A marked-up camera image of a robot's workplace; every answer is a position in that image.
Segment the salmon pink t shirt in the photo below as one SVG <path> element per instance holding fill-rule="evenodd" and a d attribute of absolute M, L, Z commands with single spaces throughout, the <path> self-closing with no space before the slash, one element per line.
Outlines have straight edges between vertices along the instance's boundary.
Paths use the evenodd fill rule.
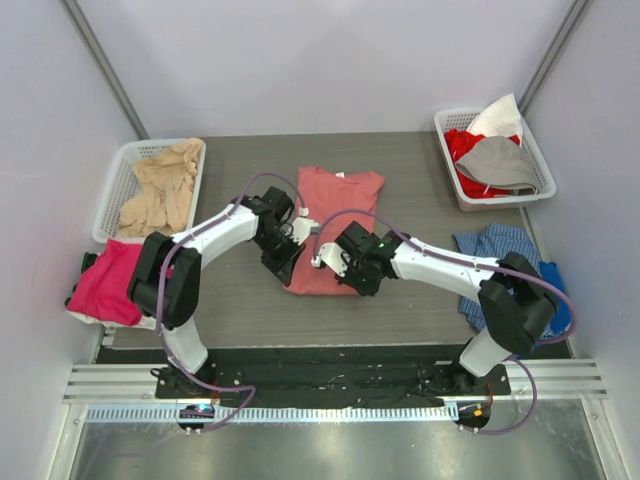
<path fill-rule="evenodd" d="M 310 218 L 323 223 L 338 211 L 351 211 L 332 220 L 325 227 L 320 236 L 321 244 L 334 241 L 353 221 L 371 232 L 375 220 L 356 211 L 360 209 L 374 213 L 384 184 L 385 177 L 373 171 L 344 174 L 313 166 L 301 167 L 297 172 L 297 187 L 309 209 Z M 330 269 L 312 266 L 312 248 L 313 239 L 309 238 L 295 264 L 291 283 L 285 290 L 296 295 L 355 296 L 357 292 L 346 285 L 340 285 Z"/>

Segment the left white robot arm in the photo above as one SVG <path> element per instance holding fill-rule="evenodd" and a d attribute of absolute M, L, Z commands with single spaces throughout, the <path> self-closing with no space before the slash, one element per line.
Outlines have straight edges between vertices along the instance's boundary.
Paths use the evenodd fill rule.
<path fill-rule="evenodd" d="M 253 242 L 262 265 L 288 286 L 305 242 L 318 226 L 307 208 L 296 208 L 284 191 L 271 187 L 262 196 L 237 197 L 213 218 L 182 233 L 147 236 L 127 295 L 155 320 L 168 362 L 180 372 L 178 386 L 187 396 L 205 397 L 215 377 L 194 320 L 202 270 L 237 245 Z"/>

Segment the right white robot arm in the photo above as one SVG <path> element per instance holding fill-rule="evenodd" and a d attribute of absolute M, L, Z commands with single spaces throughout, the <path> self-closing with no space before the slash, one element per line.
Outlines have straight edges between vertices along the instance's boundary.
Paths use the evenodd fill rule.
<path fill-rule="evenodd" d="M 361 296 L 375 295 L 384 279 L 417 281 L 471 299 L 485 326 L 459 354 L 451 371 L 457 391 L 472 395 L 488 374 L 512 354 L 534 349 L 557 311 L 553 292 L 529 261 L 511 252 L 502 259 L 479 259 L 432 247 L 394 230 L 384 237 L 353 221 L 319 248 L 321 264 L 338 283 Z"/>

